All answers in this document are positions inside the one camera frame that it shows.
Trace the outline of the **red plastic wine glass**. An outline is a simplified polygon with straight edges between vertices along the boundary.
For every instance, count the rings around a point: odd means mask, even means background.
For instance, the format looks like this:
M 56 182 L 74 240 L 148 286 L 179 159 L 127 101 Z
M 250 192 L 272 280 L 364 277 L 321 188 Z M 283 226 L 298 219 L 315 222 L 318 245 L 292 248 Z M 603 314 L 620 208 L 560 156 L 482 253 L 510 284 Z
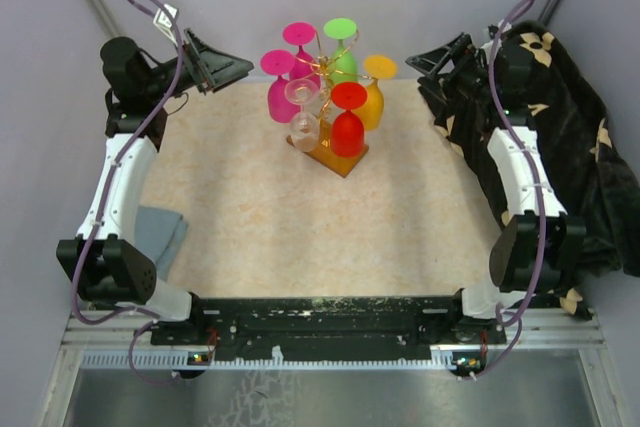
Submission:
M 358 156 L 364 148 L 365 129 L 355 114 L 367 100 L 365 88 L 356 82 L 343 82 L 331 92 L 332 102 L 342 110 L 330 130 L 330 147 L 342 158 Z

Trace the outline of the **green plastic wine glass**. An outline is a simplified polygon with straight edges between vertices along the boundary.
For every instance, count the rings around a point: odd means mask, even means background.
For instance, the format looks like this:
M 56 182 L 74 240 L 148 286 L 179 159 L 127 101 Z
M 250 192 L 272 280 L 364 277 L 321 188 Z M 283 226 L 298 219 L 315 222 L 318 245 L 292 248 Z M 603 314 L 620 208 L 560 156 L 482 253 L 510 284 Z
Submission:
M 325 23 L 324 34 L 337 41 L 337 48 L 330 56 L 329 79 L 334 85 L 343 82 L 356 82 L 358 75 L 358 63 L 351 53 L 351 45 L 346 41 L 357 39 L 357 24 L 345 17 L 338 17 Z

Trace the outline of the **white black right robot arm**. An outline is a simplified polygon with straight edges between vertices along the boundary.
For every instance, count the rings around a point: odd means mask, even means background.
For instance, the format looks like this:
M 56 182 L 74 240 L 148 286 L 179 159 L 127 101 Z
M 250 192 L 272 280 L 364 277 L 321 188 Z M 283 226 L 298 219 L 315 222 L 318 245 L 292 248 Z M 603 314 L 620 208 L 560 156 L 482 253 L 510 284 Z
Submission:
M 534 73 L 531 53 L 500 38 L 477 48 L 462 33 L 406 63 L 420 73 L 420 94 L 489 204 L 506 212 L 487 277 L 461 290 L 462 308 L 446 319 L 448 334 L 466 343 L 481 332 L 482 319 L 512 321 L 516 317 L 506 309 L 527 307 L 537 295 L 564 295 L 586 228 L 568 213 L 545 170 L 525 102 Z

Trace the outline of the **clear wine glass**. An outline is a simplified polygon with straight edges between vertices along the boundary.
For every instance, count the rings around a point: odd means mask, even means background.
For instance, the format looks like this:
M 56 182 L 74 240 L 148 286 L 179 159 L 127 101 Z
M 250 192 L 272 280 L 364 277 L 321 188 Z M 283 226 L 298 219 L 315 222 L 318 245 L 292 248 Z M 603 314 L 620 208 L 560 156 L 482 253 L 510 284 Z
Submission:
M 292 145 L 304 153 L 313 151 L 319 141 L 319 120 L 306 110 L 318 92 L 319 87 L 310 79 L 294 79 L 285 87 L 286 99 L 300 108 L 289 122 L 289 137 Z

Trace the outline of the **magenta plastic wine glass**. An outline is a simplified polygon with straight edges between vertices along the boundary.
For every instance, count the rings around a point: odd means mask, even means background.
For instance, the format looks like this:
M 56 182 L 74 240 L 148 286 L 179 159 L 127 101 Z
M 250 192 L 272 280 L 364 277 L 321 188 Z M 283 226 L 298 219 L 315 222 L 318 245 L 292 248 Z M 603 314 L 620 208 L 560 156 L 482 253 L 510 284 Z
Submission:
M 289 74 L 291 80 L 309 78 L 313 74 L 311 62 L 314 58 L 305 51 L 305 46 L 315 38 L 315 34 L 315 28 L 306 22 L 294 22 L 284 28 L 284 41 L 297 48 L 295 65 Z

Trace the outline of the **gold wire wine glass rack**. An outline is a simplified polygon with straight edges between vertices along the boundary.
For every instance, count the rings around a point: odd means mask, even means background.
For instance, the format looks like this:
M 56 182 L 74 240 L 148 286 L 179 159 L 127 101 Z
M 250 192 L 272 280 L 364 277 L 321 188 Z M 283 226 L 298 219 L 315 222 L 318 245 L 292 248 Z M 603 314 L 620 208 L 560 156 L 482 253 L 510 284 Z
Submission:
M 334 19 L 325 35 L 338 41 L 330 56 L 294 59 L 310 69 L 284 87 L 287 101 L 299 107 L 289 121 L 287 142 L 332 172 L 345 178 L 369 151 L 365 133 L 375 130 L 384 109 L 380 78 L 395 75 L 395 63 L 380 55 L 369 56 L 366 75 L 357 73 L 351 49 L 359 38 L 349 19 Z

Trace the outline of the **orange plastic wine glass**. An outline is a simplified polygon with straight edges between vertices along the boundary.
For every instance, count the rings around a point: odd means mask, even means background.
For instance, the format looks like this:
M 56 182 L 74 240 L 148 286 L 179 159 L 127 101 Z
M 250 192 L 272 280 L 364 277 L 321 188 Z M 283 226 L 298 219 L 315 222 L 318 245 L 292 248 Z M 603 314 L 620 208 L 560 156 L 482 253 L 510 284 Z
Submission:
M 370 83 L 365 86 L 367 100 L 355 113 L 363 122 L 365 130 L 373 131 L 379 127 L 385 106 L 379 82 L 394 78 L 398 67 L 391 58 L 382 54 L 368 56 L 364 60 L 363 66 Z

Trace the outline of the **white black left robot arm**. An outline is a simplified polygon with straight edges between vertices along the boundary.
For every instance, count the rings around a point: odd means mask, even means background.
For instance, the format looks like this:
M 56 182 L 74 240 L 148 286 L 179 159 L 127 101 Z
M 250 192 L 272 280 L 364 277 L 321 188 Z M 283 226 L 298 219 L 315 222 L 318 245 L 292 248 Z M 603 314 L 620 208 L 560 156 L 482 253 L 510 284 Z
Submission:
M 113 316 L 138 311 L 173 322 L 176 336 L 197 343 L 208 320 L 196 312 L 195 296 L 159 279 L 155 263 L 134 245 L 141 194 L 161 147 L 167 100 L 191 88 L 217 92 L 246 78 L 254 65 L 207 45 L 190 29 L 166 62 L 150 65 L 125 36 L 107 41 L 100 58 L 109 83 L 104 164 L 84 221 L 56 248 L 72 285 L 72 309 L 78 313 L 79 303 L 88 301 L 109 306 Z

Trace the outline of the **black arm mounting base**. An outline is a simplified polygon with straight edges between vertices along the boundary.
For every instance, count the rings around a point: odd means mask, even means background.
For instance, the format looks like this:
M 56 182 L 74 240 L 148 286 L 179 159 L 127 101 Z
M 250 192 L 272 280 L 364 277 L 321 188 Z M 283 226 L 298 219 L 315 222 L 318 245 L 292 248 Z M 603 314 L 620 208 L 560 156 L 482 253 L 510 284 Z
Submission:
M 387 367 L 434 361 L 438 345 L 470 346 L 462 371 L 502 345 L 494 319 L 463 314 L 460 295 L 196 299 L 190 317 L 160 322 L 151 343 L 187 347 L 192 366 Z

